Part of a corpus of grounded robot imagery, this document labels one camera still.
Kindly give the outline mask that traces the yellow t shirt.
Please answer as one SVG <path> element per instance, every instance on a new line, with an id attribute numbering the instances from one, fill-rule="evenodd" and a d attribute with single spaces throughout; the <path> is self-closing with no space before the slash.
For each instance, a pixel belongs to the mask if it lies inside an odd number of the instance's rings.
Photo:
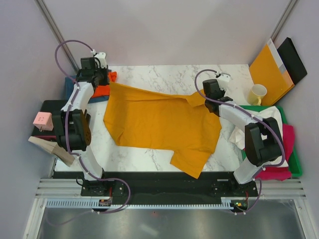
<path id="1" fill-rule="evenodd" d="M 104 125 L 117 146 L 171 150 L 170 163 L 198 178 L 215 152 L 221 123 L 204 98 L 110 84 Z"/>

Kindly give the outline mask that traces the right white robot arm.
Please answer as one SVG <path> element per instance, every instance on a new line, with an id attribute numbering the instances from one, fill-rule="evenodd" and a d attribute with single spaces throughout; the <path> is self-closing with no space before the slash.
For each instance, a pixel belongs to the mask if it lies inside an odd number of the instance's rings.
<path id="1" fill-rule="evenodd" d="M 234 171 L 228 190 L 234 196 L 246 191 L 246 183 L 266 167 L 282 166 L 286 160 L 283 141 L 275 118 L 258 118 L 236 105 L 216 79 L 203 81 L 205 106 L 210 113 L 226 119 L 244 132 L 246 158 Z"/>

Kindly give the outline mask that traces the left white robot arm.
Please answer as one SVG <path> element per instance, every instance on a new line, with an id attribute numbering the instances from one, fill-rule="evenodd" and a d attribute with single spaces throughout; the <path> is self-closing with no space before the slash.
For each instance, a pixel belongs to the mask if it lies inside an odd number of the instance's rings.
<path id="1" fill-rule="evenodd" d="M 103 168 L 91 149 L 92 134 L 89 127 L 91 116 L 87 105 L 99 85 L 108 85 L 106 53 L 81 58 L 71 96 L 61 110 L 52 114 L 58 145 L 79 162 L 86 180 L 93 181 L 92 190 L 99 196 L 109 192 L 109 183 L 102 178 Z"/>

